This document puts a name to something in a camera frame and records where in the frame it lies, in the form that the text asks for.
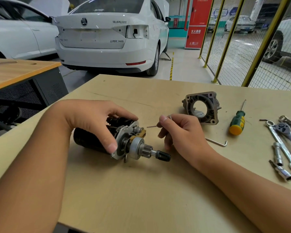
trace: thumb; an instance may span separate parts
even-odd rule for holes
[[[105,124],[101,123],[97,125],[94,134],[97,136],[108,153],[113,153],[116,151],[118,144]]]
[[[171,134],[171,136],[176,135],[181,129],[174,121],[164,115],[159,117],[159,123]]]

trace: yellow metal pole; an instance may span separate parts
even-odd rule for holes
[[[278,25],[280,24],[289,4],[290,4],[291,0],[282,0],[280,2],[280,5],[278,7],[278,10],[276,11],[276,14],[268,28],[268,31],[266,32],[266,35],[260,45],[260,48],[257,52],[257,54],[255,55],[255,58],[253,59],[251,66],[247,72],[246,77],[244,78],[244,81],[242,83],[242,87],[248,87],[264,54],[265,51],[269,45],[269,43],[271,42],[273,36],[275,35],[275,32],[278,28]]]
[[[230,45],[230,42],[231,42],[232,36],[233,36],[233,34],[234,34],[234,30],[235,30],[235,28],[236,28],[236,26],[237,26],[237,21],[238,21],[239,15],[240,15],[240,13],[241,13],[241,9],[242,9],[242,7],[243,7],[243,5],[244,5],[244,2],[245,2],[245,0],[240,0],[240,1],[239,1],[239,5],[238,5],[238,7],[237,7],[237,11],[236,11],[236,14],[235,14],[235,18],[234,18],[234,21],[233,21],[233,23],[232,23],[232,26],[231,26],[231,29],[230,29],[230,33],[229,33],[229,35],[228,35],[228,37],[227,37],[227,40],[226,40],[226,43],[225,43],[225,46],[224,46],[224,49],[223,49],[223,53],[222,53],[222,55],[221,55],[221,59],[220,59],[220,61],[219,61],[219,65],[218,65],[218,68],[217,68],[216,74],[214,75],[214,79],[213,79],[212,83],[217,83],[217,81],[218,81],[218,77],[219,77],[219,74],[220,74],[220,71],[221,71],[221,67],[222,67],[222,65],[223,65],[224,58],[225,58],[225,56],[226,56],[226,53],[227,53],[228,47],[229,47],[229,45]]]
[[[213,30],[213,34],[212,34],[212,37],[211,37],[208,53],[207,53],[207,56],[206,56],[206,59],[205,59],[205,65],[203,66],[203,68],[207,68],[207,63],[208,63],[208,59],[209,59],[209,56],[210,56],[210,51],[211,51],[211,48],[212,48],[214,36],[216,35],[216,32],[217,32],[217,27],[218,27],[219,21],[221,19],[221,13],[222,13],[224,2],[225,2],[225,0],[222,0],[222,2],[221,2],[218,18],[217,18],[217,21],[216,21],[216,25],[214,26],[214,30]]]
[[[207,21],[207,25],[206,25],[206,30],[205,30],[204,38],[203,38],[203,42],[202,42],[202,47],[200,48],[200,51],[199,51],[199,57],[198,57],[199,59],[202,58],[203,46],[204,46],[204,42],[205,42],[207,30],[208,30],[208,25],[209,25],[209,20],[210,20],[210,17],[211,17],[211,11],[212,11],[212,7],[213,7],[213,3],[214,3],[214,0],[212,0],[212,2],[211,2],[211,7],[210,7],[209,15],[208,15],[208,21]]]

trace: table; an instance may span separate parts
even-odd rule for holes
[[[217,93],[222,109],[217,125],[203,126],[205,136],[221,143],[228,140],[226,147],[210,145],[237,164],[291,189],[291,182],[281,182],[268,163],[274,139],[259,121],[275,122],[281,115],[291,118],[289,91],[98,75],[64,99],[112,100],[138,115],[140,125],[147,127],[155,125],[161,114],[183,112],[181,101],[187,94],[206,91]],[[231,137],[229,123],[244,99],[244,132]],[[42,114],[0,137],[0,177]],[[148,128],[145,142],[163,151],[158,132]],[[124,163],[71,140],[59,223],[88,233],[259,232],[215,185],[175,151],[170,154],[170,162],[141,157]]]
[[[9,105],[22,108],[23,122],[68,94],[60,62],[0,59],[0,113]]]

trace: hand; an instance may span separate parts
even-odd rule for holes
[[[198,118],[185,114],[172,114],[171,118],[164,115],[159,117],[157,126],[162,129],[158,137],[165,137],[166,150],[170,150],[173,144],[179,154],[195,166],[199,156],[213,151],[205,139]]]
[[[59,111],[64,113],[71,129],[78,127],[95,134],[109,153],[113,153],[118,145],[106,127],[107,117],[119,116],[138,120],[136,115],[112,101],[61,100],[52,105],[48,111],[53,110],[56,110],[55,113]]]

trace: forearm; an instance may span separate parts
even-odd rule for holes
[[[264,233],[291,232],[291,190],[275,184],[215,151],[196,168]]]
[[[0,179],[0,232],[52,232],[65,183],[71,128],[52,108]]]

